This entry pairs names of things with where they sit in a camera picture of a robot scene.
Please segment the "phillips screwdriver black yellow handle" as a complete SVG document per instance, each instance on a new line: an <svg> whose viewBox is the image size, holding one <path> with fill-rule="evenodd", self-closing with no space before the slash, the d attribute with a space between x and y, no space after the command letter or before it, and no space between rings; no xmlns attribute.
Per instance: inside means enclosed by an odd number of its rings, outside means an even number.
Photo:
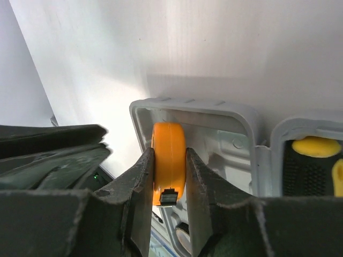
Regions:
<svg viewBox="0 0 343 257"><path fill-rule="evenodd" d="M342 145L308 136L285 145L282 171L284 196L342 197Z"/></svg>

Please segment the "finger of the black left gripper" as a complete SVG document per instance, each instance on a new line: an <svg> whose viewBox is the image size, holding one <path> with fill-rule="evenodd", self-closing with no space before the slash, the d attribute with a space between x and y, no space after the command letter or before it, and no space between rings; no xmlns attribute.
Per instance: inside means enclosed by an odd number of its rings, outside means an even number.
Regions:
<svg viewBox="0 0 343 257"><path fill-rule="evenodd" d="M1 160L1 190L80 188L110 155L102 143Z"/></svg>
<svg viewBox="0 0 343 257"><path fill-rule="evenodd" d="M94 146L105 157L109 149L101 142L107 130L100 125L58 127L1 126L1 159L50 152L64 148Z"/></svg>

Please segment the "orange tape measure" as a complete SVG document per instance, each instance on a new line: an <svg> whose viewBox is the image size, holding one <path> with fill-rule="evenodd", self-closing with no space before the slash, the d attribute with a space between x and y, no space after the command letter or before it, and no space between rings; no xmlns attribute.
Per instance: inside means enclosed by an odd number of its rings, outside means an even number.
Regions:
<svg viewBox="0 0 343 257"><path fill-rule="evenodd" d="M184 193L186 141L178 123L155 123L151 147L154 150L153 205L171 207Z"/></svg>

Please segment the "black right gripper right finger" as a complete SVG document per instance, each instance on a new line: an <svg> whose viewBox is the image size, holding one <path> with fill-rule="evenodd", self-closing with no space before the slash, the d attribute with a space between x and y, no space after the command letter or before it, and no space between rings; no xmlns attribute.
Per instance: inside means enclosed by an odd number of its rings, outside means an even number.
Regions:
<svg viewBox="0 0 343 257"><path fill-rule="evenodd" d="M193 256L342 256L342 199L258 198L187 149Z"/></svg>

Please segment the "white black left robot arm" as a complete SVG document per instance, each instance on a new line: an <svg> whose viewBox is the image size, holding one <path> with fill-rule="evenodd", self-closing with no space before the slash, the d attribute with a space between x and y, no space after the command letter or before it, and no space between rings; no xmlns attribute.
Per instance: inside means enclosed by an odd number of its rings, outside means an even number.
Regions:
<svg viewBox="0 0 343 257"><path fill-rule="evenodd" d="M96 124L1 126L2 190L96 191L111 181L101 167L110 155L107 130Z"/></svg>

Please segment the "grey plastic tool case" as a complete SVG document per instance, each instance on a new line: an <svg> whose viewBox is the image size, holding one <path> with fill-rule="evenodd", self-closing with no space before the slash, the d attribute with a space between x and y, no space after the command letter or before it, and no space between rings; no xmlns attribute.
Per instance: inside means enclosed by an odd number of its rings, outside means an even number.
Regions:
<svg viewBox="0 0 343 257"><path fill-rule="evenodd" d="M181 222L189 226L187 209L187 149L223 179L258 198L311 197L284 196L282 171L285 145L308 136L334 139L342 145L342 111L310 110L289 117L264 138L258 112L245 104L225 101L156 98L134 101L130 115L142 150L151 147L155 123L178 123L186 141L186 181L183 196L171 207L161 207L161 215L174 252L189 254L176 236Z"/></svg>

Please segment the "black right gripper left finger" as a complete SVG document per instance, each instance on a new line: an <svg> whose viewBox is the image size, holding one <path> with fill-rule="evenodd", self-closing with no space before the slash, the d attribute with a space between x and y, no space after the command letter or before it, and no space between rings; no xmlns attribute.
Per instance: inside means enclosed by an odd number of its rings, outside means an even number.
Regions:
<svg viewBox="0 0 343 257"><path fill-rule="evenodd" d="M96 192L1 191L1 256L148 256L154 151Z"/></svg>

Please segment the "black electrical tape roll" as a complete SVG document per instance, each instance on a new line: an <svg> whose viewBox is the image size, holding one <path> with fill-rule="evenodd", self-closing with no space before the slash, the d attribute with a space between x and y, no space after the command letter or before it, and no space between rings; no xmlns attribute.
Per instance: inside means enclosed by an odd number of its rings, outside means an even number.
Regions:
<svg viewBox="0 0 343 257"><path fill-rule="evenodd" d="M179 225L176 226L176 236L182 245L182 247L191 254L191 240L189 234L189 226L181 222Z"/></svg>

